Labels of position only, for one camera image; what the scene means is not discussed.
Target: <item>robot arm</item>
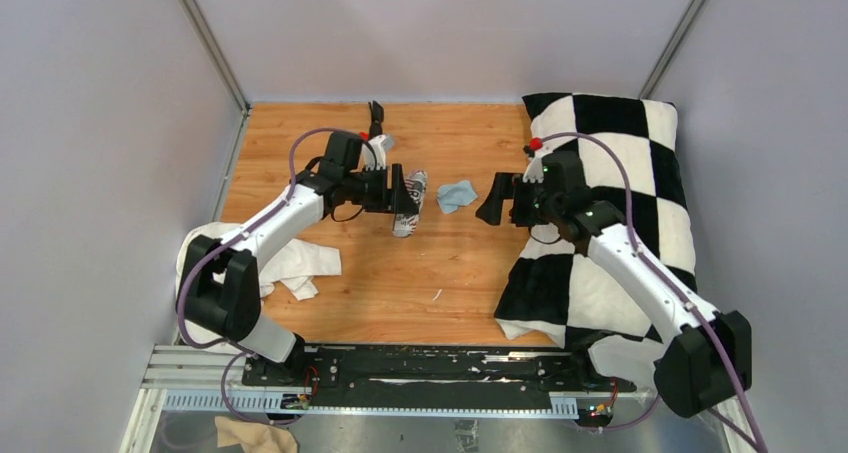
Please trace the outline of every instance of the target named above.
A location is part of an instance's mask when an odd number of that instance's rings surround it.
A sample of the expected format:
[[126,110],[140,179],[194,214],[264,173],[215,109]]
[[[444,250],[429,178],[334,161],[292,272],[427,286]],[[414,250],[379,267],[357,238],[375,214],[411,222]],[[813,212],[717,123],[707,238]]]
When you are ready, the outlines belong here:
[[[366,141],[370,148],[365,151],[365,168],[353,171]],[[391,146],[391,137],[386,135],[365,140],[334,131],[316,172],[301,171],[293,187],[286,187],[276,200],[223,238],[195,238],[186,252],[181,283],[210,252],[232,244],[209,261],[189,286],[186,319],[258,353],[278,368],[297,369],[294,363],[302,352],[303,339],[261,313],[259,272],[301,231],[345,202],[361,205],[366,212],[417,213],[401,165],[394,164],[391,169],[386,166],[386,152]],[[388,186],[389,174],[392,188]],[[220,273],[226,273],[223,283],[214,278]]]
[[[595,342],[589,357],[604,376],[623,378],[655,388],[669,408],[691,417],[735,392],[704,328],[714,328],[730,354],[745,389],[751,385],[751,328],[738,312],[722,314],[660,263],[641,240],[639,257],[620,211],[608,202],[592,200],[583,165],[572,152],[553,152],[534,159],[524,174],[497,173],[492,190],[477,217],[491,225],[501,221],[503,201],[513,199],[510,220],[517,226],[554,224],[578,254],[592,259],[610,274],[645,312],[662,342],[634,341],[612,335]],[[683,302],[650,262],[686,295]],[[709,325],[691,310],[697,307]]]

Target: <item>wooden tabletop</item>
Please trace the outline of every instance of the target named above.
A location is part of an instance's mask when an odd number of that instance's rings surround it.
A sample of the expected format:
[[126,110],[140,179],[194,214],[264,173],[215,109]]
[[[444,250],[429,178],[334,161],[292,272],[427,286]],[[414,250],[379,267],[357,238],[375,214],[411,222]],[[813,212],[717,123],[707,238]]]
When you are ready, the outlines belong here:
[[[520,105],[384,104],[384,130],[396,139],[390,163],[429,175],[421,220],[409,238],[392,236],[393,217],[329,218],[298,238],[341,252],[342,275],[316,277],[317,297],[297,301],[282,285],[264,311],[308,341],[548,345],[544,335],[509,342],[493,319],[527,231],[491,227],[474,216],[497,171],[523,171],[529,120]],[[241,223],[276,198],[289,181],[295,138],[320,126],[367,131],[364,103],[257,105],[248,124],[222,221]],[[323,153],[326,137],[304,141],[297,170]],[[480,197],[445,215],[440,185],[470,180]],[[339,218],[356,211],[338,210]],[[442,293],[435,301],[439,290]]]

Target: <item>white towel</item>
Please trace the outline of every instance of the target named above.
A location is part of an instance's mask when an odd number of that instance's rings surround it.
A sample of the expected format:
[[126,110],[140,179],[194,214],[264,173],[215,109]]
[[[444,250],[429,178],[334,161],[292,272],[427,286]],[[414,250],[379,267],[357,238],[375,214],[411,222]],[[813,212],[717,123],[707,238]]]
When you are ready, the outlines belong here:
[[[220,238],[225,233],[239,227],[237,223],[209,223],[189,232],[180,253],[177,255],[176,291],[179,293],[180,278],[188,244],[198,235],[209,238]],[[279,281],[288,288],[298,301],[314,298],[318,289],[312,284],[315,276],[338,276],[342,274],[342,260],[337,248],[319,246],[298,239],[291,240],[282,250],[277,252],[265,268],[259,272],[259,297],[265,298],[274,291],[274,282]],[[217,281],[223,282],[222,277],[216,276]],[[186,328],[192,339],[206,343],[218,338],[206,328],[187,321]],[[228,345],[217,345],[209,348],[211,351],[237,353],[235,348]]]

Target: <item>gray floor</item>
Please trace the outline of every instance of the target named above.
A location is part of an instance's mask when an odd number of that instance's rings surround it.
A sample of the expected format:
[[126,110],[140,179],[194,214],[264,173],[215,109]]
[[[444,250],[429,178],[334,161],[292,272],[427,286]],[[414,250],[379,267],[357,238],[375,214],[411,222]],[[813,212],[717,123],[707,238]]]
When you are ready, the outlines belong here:
[[[616,404],[616,423],[635,418],[641,408],[634,400],[620,400]],[[207,440],[196,448],[181,450],[159,443],[151,451],[241,452],[240,447],[216,447],[215,416],[169,414],[167,435],[172,443]],[[300,453],[727,452],[723,433],[714,430],[714,423],[698,418],[683,420],[663,406],[649,420],[621,432],[598,435],[566,424],[573,425],[555,420],[311,416],[290,430],[300,445]]]

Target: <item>checkered blanket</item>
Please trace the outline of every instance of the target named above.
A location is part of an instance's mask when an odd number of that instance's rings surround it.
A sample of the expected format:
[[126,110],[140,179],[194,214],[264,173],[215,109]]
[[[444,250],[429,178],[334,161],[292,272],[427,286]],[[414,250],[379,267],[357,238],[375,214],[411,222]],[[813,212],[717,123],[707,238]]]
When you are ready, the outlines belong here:
[[[524,97],[534,137],[576,131],[606,143],[624,164],[633,190],[633,222],[645,245],[693,291],[695,250],[674,152],[674,105],[569,93]],[[624,182],[609,156],[586,140],[546,142],[555,151],[576,152],[596,200],[624,212]],[[509,280],[495,319],[509,339],[531,330],[560,347],[597,330],[659,339],[650,320],[621,286],[574,247],[555,241],[553,225],[536,226]]]

